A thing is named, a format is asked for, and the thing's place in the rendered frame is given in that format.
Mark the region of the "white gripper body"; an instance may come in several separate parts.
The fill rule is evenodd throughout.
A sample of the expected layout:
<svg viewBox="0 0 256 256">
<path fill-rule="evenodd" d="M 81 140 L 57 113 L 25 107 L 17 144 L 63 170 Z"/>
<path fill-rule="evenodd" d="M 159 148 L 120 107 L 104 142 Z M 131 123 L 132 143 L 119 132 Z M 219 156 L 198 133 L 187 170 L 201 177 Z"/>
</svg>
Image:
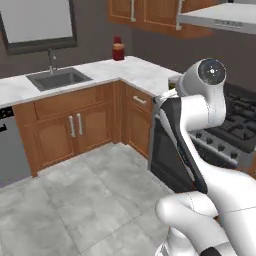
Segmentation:
<svg viewBox="0 0 256 256">
<path fill-rule="evenodd" d="M 179 97 L 183 96 L 182 86 L 181 86 L 181 75 L 175 75 L 168 78 L 168 88 L 173 95 Z"/>
</svg>

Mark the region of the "red bottle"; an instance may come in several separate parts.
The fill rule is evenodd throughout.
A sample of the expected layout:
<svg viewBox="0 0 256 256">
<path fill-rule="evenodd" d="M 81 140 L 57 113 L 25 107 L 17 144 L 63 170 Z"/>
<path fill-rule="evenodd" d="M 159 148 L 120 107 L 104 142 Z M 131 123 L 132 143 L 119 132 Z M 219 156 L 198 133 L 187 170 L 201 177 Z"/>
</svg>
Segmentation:
<svg viewBox="0 0 256 256">
<path fill-rule="evenodd" d="M 122 43 L 120 36 L 115 36 L 113 38 L 112 47 L 112 57 L 115 61 L 120 61 L 124 59 L 124 44 Z"/>
</svg>

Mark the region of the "wooden drawer front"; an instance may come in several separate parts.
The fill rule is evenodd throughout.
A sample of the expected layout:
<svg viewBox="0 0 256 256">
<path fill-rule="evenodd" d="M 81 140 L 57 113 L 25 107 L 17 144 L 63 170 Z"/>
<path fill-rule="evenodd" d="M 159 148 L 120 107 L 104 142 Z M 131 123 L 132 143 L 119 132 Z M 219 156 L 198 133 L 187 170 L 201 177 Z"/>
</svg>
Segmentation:
<svg viewBox="0 0 256 256">
<path fill-rule="evenodd" d="M 147 104 L 142 105 L 139 102 L 133 100 L 133 96 L 138 96 L 142 100 L 146 100 Z M 138 108 L 147 114 L 152 112 L 152 97 L 130 85 L 126 86 L 126 98 L 127 98 L 127 110 L 132 111 L 133 108 Z"/>
</svg>

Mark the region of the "narrow wooden base cupboard door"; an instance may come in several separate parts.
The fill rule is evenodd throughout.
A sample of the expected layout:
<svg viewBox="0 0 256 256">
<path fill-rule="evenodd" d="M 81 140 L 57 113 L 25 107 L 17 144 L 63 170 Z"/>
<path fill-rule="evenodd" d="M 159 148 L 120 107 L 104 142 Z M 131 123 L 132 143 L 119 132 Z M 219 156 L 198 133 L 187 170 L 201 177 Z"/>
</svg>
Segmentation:
<svg viewBox="0 0 256 256">
<path fill-rule="evenodd" d="M 128 107 L 128 144 L 145 158 L 148 157 L 150 115 L 135 106 Z"/>
</svg>

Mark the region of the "black stove with oven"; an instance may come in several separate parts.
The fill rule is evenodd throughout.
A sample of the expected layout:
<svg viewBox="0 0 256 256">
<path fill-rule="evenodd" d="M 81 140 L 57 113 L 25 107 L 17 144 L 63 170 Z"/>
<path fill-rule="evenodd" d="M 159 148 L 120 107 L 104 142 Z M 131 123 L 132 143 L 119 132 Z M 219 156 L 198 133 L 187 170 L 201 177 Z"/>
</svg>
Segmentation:
<svg viewBox="0 0 256 256">
<path fill-rule="evenodd" d="M 207 163 L 256 178 L 256 92 L 225 83 L 224 95 L 223 124 L 192 131 L 190 138 Z M 173 142 L 160 123 L 156 102 L 153 102 L 149 170 L 176 193 L 194 189 Z"/>
</svg>

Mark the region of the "grey range hood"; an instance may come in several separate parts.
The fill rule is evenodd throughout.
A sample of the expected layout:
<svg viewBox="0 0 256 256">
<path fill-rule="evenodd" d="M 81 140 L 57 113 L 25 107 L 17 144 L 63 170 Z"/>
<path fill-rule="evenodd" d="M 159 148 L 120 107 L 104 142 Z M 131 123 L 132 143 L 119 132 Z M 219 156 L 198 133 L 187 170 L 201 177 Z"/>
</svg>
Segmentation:
<svg viewBox="0 0 256 256">
<path fill-rule="evenodd" d="M 256 35 L 256 0 L 234 0 L 177 15 L 181 24 Z"/>
</svg>

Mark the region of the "wide wooden panel under sink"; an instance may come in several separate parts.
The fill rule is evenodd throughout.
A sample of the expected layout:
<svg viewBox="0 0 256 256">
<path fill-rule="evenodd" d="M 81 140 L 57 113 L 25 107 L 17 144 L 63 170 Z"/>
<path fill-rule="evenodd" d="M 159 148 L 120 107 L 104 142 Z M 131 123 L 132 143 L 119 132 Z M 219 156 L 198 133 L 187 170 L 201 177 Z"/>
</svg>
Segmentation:
<svg viewBox="0 0 256 256">
<path fill-rule="evenodd" d="M 58 96 L 44 98 L 34 102 L 38 119 L 92 106 L 111 100 L 113 84 L 103 84 L 87 89 L 77 90 Z"/>
</svg>

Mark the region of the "grey steel sink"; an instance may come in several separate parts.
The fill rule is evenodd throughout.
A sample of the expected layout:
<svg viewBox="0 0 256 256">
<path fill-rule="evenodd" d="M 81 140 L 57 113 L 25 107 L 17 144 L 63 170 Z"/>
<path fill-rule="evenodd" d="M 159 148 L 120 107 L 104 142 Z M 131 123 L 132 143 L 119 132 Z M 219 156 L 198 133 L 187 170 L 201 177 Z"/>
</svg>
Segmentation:
<svg viewBox="0 0 256 256">
<path fill-rule="evenodd" d="M 92 81 L 92 78 L 84 75 L 73 67 L 28 75 L 27 78 L 39 91 L 47 91 L 60 87 L 66 87 L 82 82 Z"/>
</svg>

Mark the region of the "grey steel tap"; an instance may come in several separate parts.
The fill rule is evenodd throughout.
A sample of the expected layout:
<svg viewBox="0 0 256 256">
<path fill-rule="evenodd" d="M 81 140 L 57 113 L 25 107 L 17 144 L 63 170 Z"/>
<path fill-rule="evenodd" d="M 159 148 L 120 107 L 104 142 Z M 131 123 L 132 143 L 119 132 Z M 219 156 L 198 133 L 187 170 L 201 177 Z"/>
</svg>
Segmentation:
<svg viewBox="0 0 256 256">
<path fill-rule="evenodd" d="M 53 66 L 53 62 L 57 59 L 56 55 L 53 53 L 53 50 L 51 48 L 48 49 L 48 58 L 49 58 L 49 70 L 51 74 L 54 74 L 54 71 L 57 70 Z"/>
</svg>

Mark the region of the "dark framed window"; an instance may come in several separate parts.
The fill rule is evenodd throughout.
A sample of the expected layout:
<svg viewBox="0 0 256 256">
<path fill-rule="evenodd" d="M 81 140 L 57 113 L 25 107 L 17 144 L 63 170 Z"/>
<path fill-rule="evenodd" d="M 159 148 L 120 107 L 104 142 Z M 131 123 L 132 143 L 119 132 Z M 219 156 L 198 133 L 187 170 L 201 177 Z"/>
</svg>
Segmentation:
<svg viewBox="0 0 256 256">
<path fill-rule="evenodd" d="M 0 0 L 0 31 L 8 55 L 76 47 L 73 0 Z"/>
</svg>

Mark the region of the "grey dishwasher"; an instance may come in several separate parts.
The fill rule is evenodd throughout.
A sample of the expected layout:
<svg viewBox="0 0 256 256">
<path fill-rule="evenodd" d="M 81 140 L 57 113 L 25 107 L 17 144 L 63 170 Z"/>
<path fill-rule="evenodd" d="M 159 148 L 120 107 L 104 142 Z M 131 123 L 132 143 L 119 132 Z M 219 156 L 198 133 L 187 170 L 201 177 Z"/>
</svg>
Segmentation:
<svg viewBox="0 0 256 256">
<path fill-rule="evenodd" d="M 0 108 L 0 187 L 31 175 L 12 107 Z"/>
</svg>

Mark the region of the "wooden wall cupboard door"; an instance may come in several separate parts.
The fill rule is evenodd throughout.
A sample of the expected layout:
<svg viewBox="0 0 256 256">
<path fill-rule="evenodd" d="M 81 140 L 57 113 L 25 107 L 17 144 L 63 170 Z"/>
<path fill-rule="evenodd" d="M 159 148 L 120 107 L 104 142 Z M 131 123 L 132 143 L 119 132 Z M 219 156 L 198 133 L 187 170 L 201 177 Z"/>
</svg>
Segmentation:
<svg viewBox="0 0 256 256">
<path fill-rule="evenodd" d="M 204 27 L 176 22 L 178 12 L 186 13 L 211 7 L 216 0 L 138 0 L 137 27 L 182 39 L 207 37 L 211 30 Z"/>
<path fill-rule="evenodd" d="M 108 18 L 112 22 L 131 22 L 131 0 L 108 0 Z"/>
</svg>

